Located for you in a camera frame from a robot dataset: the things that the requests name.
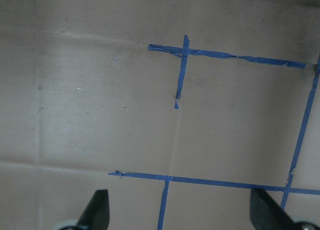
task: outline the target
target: torn tape end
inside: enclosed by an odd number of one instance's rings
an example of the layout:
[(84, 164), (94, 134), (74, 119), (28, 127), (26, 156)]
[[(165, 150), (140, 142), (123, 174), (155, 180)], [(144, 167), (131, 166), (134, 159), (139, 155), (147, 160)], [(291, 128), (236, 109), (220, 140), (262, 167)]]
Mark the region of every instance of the torn tape end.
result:
[(296, 167), (294, 166), (292, 169), (290, 169), (290, 174), (292, 174), (292, 175), (294, 175), (295, 174), (295, 169), (296, 169)]
[(316, 67), (315, 69), (315, 77), (319, 77), (319, 74), (320, 74), (320, 65), (318, 64), (318, 66)]
[(115, 172), (110, 172), (108, 175), (120, 176), (120, 178), (124, 176), (124, 174), (118, 170), (116, 170)]

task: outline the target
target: blue painter's tape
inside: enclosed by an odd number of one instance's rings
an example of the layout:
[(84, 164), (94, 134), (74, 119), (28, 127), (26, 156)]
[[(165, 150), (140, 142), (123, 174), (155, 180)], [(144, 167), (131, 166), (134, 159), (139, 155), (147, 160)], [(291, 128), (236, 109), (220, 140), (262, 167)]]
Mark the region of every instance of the blue painter's tape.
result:
[(178, 105), (177, 101), (175, 101), (175, 103), (174, 103), (174, 109), (179, 109), (179, 105)]
[(259, 189), (265, 189), (267, 191), (283, 191), (284, 190), (284, 187), (281, 187), (281, 186), (269, 186), (269, 185), (231, 182), (231, 181), (217, 181), (217, 180), (207, 180), (207, 179), (188, 178), (188, 177), (179, 177), (179, 176), (173, 176), (172, 181), (180, 182), (180, 183), (213, 185), (213, 186), (222, 186), (222, 187), (230, 187), (230, 188), (240, 188), (240, 189), (259, 188)]
[(180, 47), (149, 44), (148, 50), (149, 51), (158, 51), (158, 52), (170, 53), (170, 54), (173, 54), (173, 55), (175, 55), (175, 56), (177, 56), (179, 58), (182, 57), (181, 56), (182, 48), (180, 48)]
[(284, 193), (283, 193), (283, 197), (282, 197), (282, 201), (281, 201), (281, 208), (282, 209), (285, 209), (285, 207), (286, 207), (286, 203), (287, 203), (288, 196), (289, 196), (289, 191), (290, 191), (291, 184), (292, 184), (292, 181), (294, 178), (293, 170), (297, 166), (301, 146), (304, 141), (304, 137), (305, 137), (305, 133), (306, 133), (307, 125), (308, 125), (308, 120), (309, 120), (309, 116), (311, 113), (311, 108), (312, 108), (312, 105), (313, 105), (313, 102), (315, 99), (316, 90), (317, 90), (317, 86), (318, 86), (318, 82), (319, 82), (319, 73), (320, 73), (320, 59), (318, 61), (318, 64), (317, 64), (317, 67), (315, 70), (315, 76), (313, 79), (312, 89), (309, 93), (309, 97), (306, 102), (304, 115), (303, 115), (303, 119), (302, 119), (302, 123), (301, 123), (301, 127), (300, 127), (300, 132), (298, 135), (298, 139), (296, 141), (295, 150), (294, 150), (292, 161), (291, 161), (290, 171), (289, 171), (288, 179), (287, 179), (287, 182), (285, 185), (285, 189), (284, 189)]
[(187, 69), (188, 53), (189, 53), (189, 43), (190, 41), (188, 36), (184, 35), (180, 72), (178, 77), (178, 87), (176, 90), (176, 97), (175, 97), (176, 99), (180, 99), (182, 87), (184, 85), (184, 79), (185, 79), (185, 74)]
[(290, 188), (290, 193), (293, 193), (293, 194), (320, 195), (320, 190), (311, 190), (311, 189), (302, 189), (302, 188)]
[(227, 59), (227, 58), (236, 58), (236, 55), (232, 55), (226, 52), (220, 52), (220, 51), (207, 51), (207, 50), (189, 50), (190, 55), (202, 55), (207, 56), (210, 58), (217, 58), (217, 59)]
[(156, 175), (156, 174), (139, 173), (139, 172), (122, 173), (120, 171), (115, 171), (115, 172), (110, 172), (109, 175), (123, 176), (123, 177), (130, 177), (130, 178), (140, 178), (140, 179), (162, 180), (162, 181), (165, 181), (165, 182), (178, 182), (178, 183), (189, 183), (189, 184), (212, 185), (212, 186), (239, 188), (239, 189), (258, 188), (258, 189), (264, 189), (266, 191), (276, 191), (276, 192), (278, 192), (278, 191), (282, 191), (282, 192), (287, 191), (288, 193), (320, 195), (320, 190), (302, 189), (302, 188), (290, 188), (289, 186), (283, 187), (283, 186), (271, 186), (271, 185), (260, 185), (260, 184), (232, 182), (232, 181), (217, 181), (217, 180), (208, 180), (208, 179), (200, 179), (200, 178)]
[[(180, 54), (182, 54), (182, 48), (174, 47), (174, 46), (162, 46), (162, 45), (150, 44), (148, 47), (148, 50), (171, 53), (180, 58), (181, 58)], [(208, 50), (201, 50), (201, 49), (199, 50), (189, 49), (188, 54), (198, 55), (198, 56), (207, 56), (210, 58), (218, 58), (218, 59), (238, 58), (238, 59), (244, 59), (251, 63), (288, 66), (291, 68), (298, 68), (298, 69), (304, 69), (307, 66), (306, 63), (298, 62), (298, 61), (280, 60), (280, 59), (274, 59), (274, 58), (254, 57), (254, 56), (237, 56), (237, 55), (229, 54), (226, 52), (208, 51)]]
[(163, 181), (171, 181), (172, 180), (172, 176), (156, 175), (156, 174), (149, 174), (149, 173), (139, 173), (139, 172), (122, 173), (120, 171), (115, 171), (115, 172), (110, 172), (109, 175), (123, 176), (123, 177), (130, 177), (130, 178), (139, 178), (139, 179), (154, 179), (154, 180), (163, 180)]
[(294, 178), (294, 175), (291, 172), (289, 172), (289, 176), (287, 178), (287, 181), (283, 190), (282, 200), (280, 203), (280, 207), (282, 208), (282, 210), (285, 210), (293, 178)]
[(162, 197), (161, 197), (161, 205), (160, 205), (160, 212), (159, 212), (157, 230), (162, 230), (163, 225), (164, 225), (164, 219), (165, 219), (165, 213), (166, 213), (166, 205), (167, 205), (167, 197), (168, 197), (168, 190), (169, 190), (169, 181), (165, 181), (164, 189), (163, 189)]

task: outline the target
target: blue tape line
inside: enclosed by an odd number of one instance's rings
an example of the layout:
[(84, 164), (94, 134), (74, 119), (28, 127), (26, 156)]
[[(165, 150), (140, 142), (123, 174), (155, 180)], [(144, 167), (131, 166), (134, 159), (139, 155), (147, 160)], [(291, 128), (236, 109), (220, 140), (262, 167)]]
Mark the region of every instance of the blue tape line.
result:
[(309, 194), (320, 195), (320, 190), (302, 189), (302, 188), (290, 188), (292, 194)]
[(177, 101), (175, 101), (175, 103), (174, 103), (174, 109), (179, 109), (179, 105), (178, 105)]
[(285, 185), (285, 189), (284, 189), (284, 193), (283, 193), (283, 197), (282, 197), (282, 201), (281, 201), (281, 208), (282, 209), (285, 209), (285, 207), (286, 207), (286, 203), (287, 203), (288, 196), (289, 196), (289, 190), (290, 190), (293, 178), (294, 178), (293, 170), (297, 166), (301, 146), (304, 141), (311, 108), (312, 108), (312, 105), (313, 105), (313, 102), (315, 99), (315, 94), (316, 94), (316, 90), (317, 90), (317, 86), (318, 86), (319, 73), (320, 73), (320, 59), (318, 61), (318, 65), (315, 70), (315, 76), (313, 79), (312, 89), (309, 93), (309, 97), (306, 102), (304, 115), (303, 115), (303, 119), (302, 119), (302, 123), (301, 123), (301, 127), (300, 127), (300, 132), (299, 132), (298, 139), (297, 139), (297, 142), (295, 145), (295, 150), (294, 150), (294, 154), (293, 154), (292, 161), (291, 161), (290, 171), (289, 171), (288, 179), (287, 179), (287, 182)]
[(189, 41), (188, 36), (184, 35), (182, 58), (181, 58), (180, 72), (179, 72), (179, 78), (178, 78), (178, 87), (176, 90), (176, 97), (175, 97), (176, 99), (180, 99), (180, 97), (181, 97), (181, 91), (182, 91), (182, 87), (184, 84), (186, 68), (187, 68), (189, 43), (190, 43), (190, 41)]
[(162, 180), (166, 182), (171, 181), (171, 182), (179, 182), (179, 183), (213, 185), (213, 186), (240, 188), (240, 189), (261, 188), (267, 191), (283, 191), (284, 190), (283, 186), (269, 186), (269, 185), (231, 182), (231, 181), (217, 181), (217, 180), (179, 177), (179, 176), (156, 175), (156, 174), (139, 173), (139, 172), (122, 173), (120, 171), (115, 171), (115, 172), (109, 173), (109, 175), (123, 176), (123, 177), (130, 177), (130, 178), (140, 178), (140, 179)]
[(172, 176), (156, 175), (156, 174), (149, 174), (149, 173), (139, 173), (139, 172), (122, 173), (120, 171), (115, 171), (115, 172), (110, 172), (109, 175), (123, 176), (123, 177), (130, 177), (130, 178), (139, 178), (139, 179), (154, 179), (154, 180), (172, 181)]
[(165, 181), (164, 189), (163, 189), (162, 197), (161, 197), (161, 205), (160, 205), (160, 212), (159, 212), (157, 230), (162, 230), (163, 225), (164, 225), (164, 219), (165, 219), (165, 213), (166, 213), (166, 205), (167, 205), (167, 197), (168, 197), (168, 190), (169, 190), (169, 181)]
[(140, 179), (153, 179), (153, 180), (161, 180), (165, 182), (212, 185), (212, 186), (239, 188), (239, 189), (259, 188), (259, 189), (264, 189), (266, 191), (275, 191), (275, 192), (278, 192), (278, 191), (284, 192), (287, 190), (289, 193), (320, 195), (320, 190), (313, 190), (313, 189), (290, 188), (287, 186), (286, 187), (271, 186), (271, 185), (250, 184), (250, 183), (241, 183), (241, 182), (232, 182), (232, 181), (218, 181), (218, 180), (208, 180), (208, 179), (180, 177), (180, 176), (167, 176), (167, 175), (140, 173), (140, 172), (122, 173), (120, 171), (115, 171), (115, 172), (110, 172), (109, 175), (123, 176), (123, 177), (130, 177), (130, 178), (140, 178)]
[(159, 52), (165, 52), (165, 53), (170, 53), (173, 54), (179, 58), (182, 56), (182, 48), (180, 47), (175, 47), (175, 46), (161, 46), (161, 45), (155, 45), (155, 44), (149, 44), (148, 46), (149, 51), (159, 51)]
[(188, 177), (179, 177), (173, 176), (173, 182), (179, 183), (190, 183), (190, 184), (202, 184), (202, 185), (213, 185), (213, 186), (222, 186), (230, 188), (240, 188), (240, 189), (265, 189), (267, 191), (283, 191), (284, 187), (281, 186), (269, 186), (269, 185), (259, 185), (259, 184), (250, 184), (250, 183), (240, 183), (232, 181), (217, 181), (217, 180), (207, 180), (207, 179), (198, 179), (198, 178), (188, 178)]
[[(182, 57), (180, 55), (182, 54), (182, 48), (179, 48), (179, 47), (150, 44), (148, 47), (148, 50), (171, 53), (177, 57), (180, 57), (180, 58)], [(307, 66), (307, 64), (304, 62), (280, 60), (280, 59), (266, 58), (266, 57), (237, 56), (237, 55), (229, 54), (226, 52), (220, 52), (220, 51), (189, 49), (188, 54), (207, 56), (210, 58), (218, 58), (218, 59), (238, 58), (238, 59), (244, 59), (251, 63), (288, 66), (291, 68), (298, 68), (298, 69), (304, 69)]]

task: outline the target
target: cardboard surface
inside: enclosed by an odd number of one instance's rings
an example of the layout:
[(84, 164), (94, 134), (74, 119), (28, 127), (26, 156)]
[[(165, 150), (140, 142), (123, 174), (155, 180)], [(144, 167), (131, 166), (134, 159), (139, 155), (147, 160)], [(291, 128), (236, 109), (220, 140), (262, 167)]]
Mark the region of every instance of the cardboard surface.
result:
[[(319, 26), (314, 0), (0, 0), (0, 229), (53, 229), (106, 188), (110, 230), (155, 230), (164, 181), (115, 170), (284, 187)], [(181, 58), (148, 45), (184, 35), (307, 67), (189, 55), (177, 110)], [(320, 190), (319, 104), (318, 89), (294, 188)], [(248, 193), (170, 182), (163, 229), (251, 229)], [(320, 224), (317, 199), (290, 193), (286, 209)]]

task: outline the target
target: tape strip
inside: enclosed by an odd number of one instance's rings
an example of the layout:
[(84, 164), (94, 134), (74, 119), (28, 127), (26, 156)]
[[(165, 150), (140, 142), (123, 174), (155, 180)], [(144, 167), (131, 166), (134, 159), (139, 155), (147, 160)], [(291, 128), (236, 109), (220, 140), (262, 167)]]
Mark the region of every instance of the tape strip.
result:
[[(180, 99), (182, 87), (184, 85), (184, 79), (185, 79), (185, 75), (186, 75), (187, 61), (188, 61), (189, 43), (190, 43), (190, 41), (189, 41), (188, 36), (184, 35), (181, 64), (180, 64), (180, 72), (179, 72), (179, 77), (178, 77), (178, 87), (176, 90), (176, 97), (175, 97), (176, 100)], [(175, 101), (174, 108), (175, 109), (179, 108), (177, 101)]]
[[(182, 57), (181, 56), (182, 48), (179, 48), (179, 47), (150, 44), (148, 47), (148, 50), (170, 53), (170, 54), (173, 54), (179, 58)], [(244, 60), (251, 62), (251, 63), (288, 66), (291, 68), (298, 68), (298, 69), (304, 69), (307, 66), (307, 64), (304, 62), (280, 60), (280, 59), (266, 58), (266, 57), (237, 56), (237, 55), (229, 54), (226, 52), (220, 52), (220, 51), (189, 49), (188, 54), (189, 55), (207, 56), (210, 58), (218, 58), (218, 59), (238, 58), (238, 59), (244, 59)]]
[(282, 209), (285, 209), (285, 207), (286, 207), (286, 203), (287, 203), (289, 192), (290, 192), (290, 187), (291, 187), (291, 184), (292, 184), (292, 181), (294, 178), (293, 170), (297, 166), (301, 146), (304, 141), (311, 108), (312, 108), (312, 105), (313, 105), (313, 102), (315, 99), (315, 94), (316, 94), (316, 90), (317, 90), (317, 86), (318, 86), (319, 73), (320, 73), (320, 59), (318, 60), (318, 65), (315, 70), (315, 76), (313, 79), (312, 89), (309, 93), (309, 97), (306, 102), (304, 115), (303, 115), (303, 119), (302, 119), (302, 123), (301, 123), (301, 127), (300, 127), (300, 132), (299, 132), (298, 139), (297, 139), (297, 142), (295, 145), (295, 150), (294, 150), (294, 154), (293, 154), (292, 161), (291, 161), (290, 171), (288, 174), (288, 179), (287, 179), (287, 182), (285, 185), (285, 189), (284, 189), (284, 193), (283, 193), (283, 197), (282, 197), (282, 201), (281, 201), (281, 208)]
[[(120, 171), (115, 171), (115, 172), (110, 172), (109, 175), (120, 176), (120, 177), (129, 177), (129, 178), (139, 178), (139, 179), (153, 179), (153, 180), (161, 180), (161, 181), (165, 181), (165, 182), (212, 185), (212, 186), (239, 188), (239, 189), (259, 188), (259, 189), (265, 189), (267, 191), (276, 191), (276, 192), (278, 192), (278, 191), (284, 192), (287, 188), (287, 186), (283, 187), (283, 186), (271, 186), (271, 185), (232, 182), (232, 181), (217, 181), (217, 180), (180, 177), (180, 176), (156, 175), (156, 174), (148, 174), (148, 173), (140, 173), (140, 172), (122, 173)], [(303, 189), (303, 188), (290, 188), (290, 187), (288, 187), (287, 190), (289, 193), (295, 193), (295, 194), (320, 195), (320, 190)]]
[(169, 190), (169, 181), (165, 181), (164, 189), (163, 189), (162, 197), (161, 197), (161, 205), (160, 205), (160, 212), (159, 212), (157, 230), (162, 230), (162, 227), (164, 225), (164, 219), (165, 219), (165, 213), (166, 213), (166, 205), (167, 205), (167, 197), (168, 197), (168, 190)]

